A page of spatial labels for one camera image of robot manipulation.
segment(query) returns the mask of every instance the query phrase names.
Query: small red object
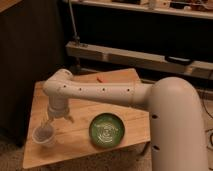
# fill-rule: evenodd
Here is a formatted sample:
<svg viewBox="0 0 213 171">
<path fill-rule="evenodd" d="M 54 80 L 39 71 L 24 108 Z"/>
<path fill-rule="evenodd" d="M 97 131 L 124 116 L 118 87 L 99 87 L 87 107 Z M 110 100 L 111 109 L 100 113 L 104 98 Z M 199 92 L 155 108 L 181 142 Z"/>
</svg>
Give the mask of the small red object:
<svg viewBox="0 0 213 171">
<path fill-rule="evenodd" d="M 102 79 L 100 79 L 99 77 L 97 77 L 97 81 L 99 82 L 99 83 L 103 83 L 104 81 L 102 80 Z"/>
</svg>

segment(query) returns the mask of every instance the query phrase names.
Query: green bowl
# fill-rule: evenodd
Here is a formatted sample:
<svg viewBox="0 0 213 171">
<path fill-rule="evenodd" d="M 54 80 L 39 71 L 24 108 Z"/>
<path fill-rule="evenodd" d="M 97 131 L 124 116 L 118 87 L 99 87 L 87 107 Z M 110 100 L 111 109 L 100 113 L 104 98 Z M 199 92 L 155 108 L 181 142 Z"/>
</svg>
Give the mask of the green bowl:
<svg viewBox="0 0 213 171">
<path fill-rule="evenodd" d="M 89 127 L 92 142 L 98 147 L 112 148 L 117 146 L 125 132 L 122 120 L 112 113 L 102 113 L 96 116 Z"/>
</svg>

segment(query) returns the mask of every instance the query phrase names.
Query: wooden side table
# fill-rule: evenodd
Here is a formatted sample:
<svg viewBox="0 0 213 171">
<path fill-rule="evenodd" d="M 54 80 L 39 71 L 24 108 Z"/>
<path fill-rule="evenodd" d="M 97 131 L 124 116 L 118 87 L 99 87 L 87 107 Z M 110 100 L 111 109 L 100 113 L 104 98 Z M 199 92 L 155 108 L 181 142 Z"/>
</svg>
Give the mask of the wooden side table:
<svg viewBox="0 0 213 171">
<path fill-rule="evenodd" d="M 134 69 L 74 77 L 74 80 L 79 82 L 98 82 L 100 79 L 109 83 L 140 81 Z M 130 107 L 70 99 L 70 115 L 72 115 L 74 123 L 68 122 L 65 119 L 54 120 L 52 125 L 56 130 L 57 142 L 55 146 L 45 148 L 35 144 L 32 141 L 32 131 L 41 124 L 43 117 L 46 115 L 48 105 L 48 97 L 43 93 L 42 85 L 43 82 L 37 82 L 35 85 L 23 168 L 28 169 L 47 165 L 150 141 L 148 112 Z M 115 148 L 99 149 L 92 145 L 90 141 L 88 131 L 90 122 L 95 116 L 103 112 L 116 114 L 123 120 L 125 125 L 124 138 Z"/>
</svg>

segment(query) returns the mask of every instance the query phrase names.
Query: black dots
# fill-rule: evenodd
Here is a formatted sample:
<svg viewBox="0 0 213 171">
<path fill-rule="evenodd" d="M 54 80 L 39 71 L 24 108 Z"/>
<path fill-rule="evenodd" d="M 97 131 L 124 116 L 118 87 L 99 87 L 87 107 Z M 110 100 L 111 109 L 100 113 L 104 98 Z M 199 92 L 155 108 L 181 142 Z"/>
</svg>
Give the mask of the black dots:
<svg viewBox="0 0 213 171">
<path fill-rule="evenodd" d="M 158 119 L 158 115 L 152 115 L 152 119 Z"/>
<path fill-rule="evenodd" d="M 158 146 L 156 146 L 156 145 L 153 145 L 152 149 L 155 150 L 155 151 L 160 151 L 160 148 Z"/>
</svg>

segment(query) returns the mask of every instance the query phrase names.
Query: floor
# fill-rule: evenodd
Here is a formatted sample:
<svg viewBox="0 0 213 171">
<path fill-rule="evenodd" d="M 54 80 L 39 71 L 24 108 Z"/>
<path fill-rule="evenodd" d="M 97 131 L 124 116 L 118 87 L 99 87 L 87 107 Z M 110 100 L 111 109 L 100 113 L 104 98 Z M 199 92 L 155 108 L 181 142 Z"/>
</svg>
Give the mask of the floor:
<svg viewBox="0 0 213 171">
<path fill-rule="evenodd" d="M 209 113 L 213 114 L 213 101 L 205 100 Z M 213 128 L 213 120 L 203 112 L 205 129 Z M 49 166 L 22 169 L 24 147 L 17 148 L 13 144 L 0 139 L 0 171 L 151 171 L 151 153 L 148 149 L 145 156 L 140 153 L 144 145 L 106 152 L 75 160 L 64 161 Z M 208 149 L 209 167 L 213 168 L 213 151 Z"/>
</svg>

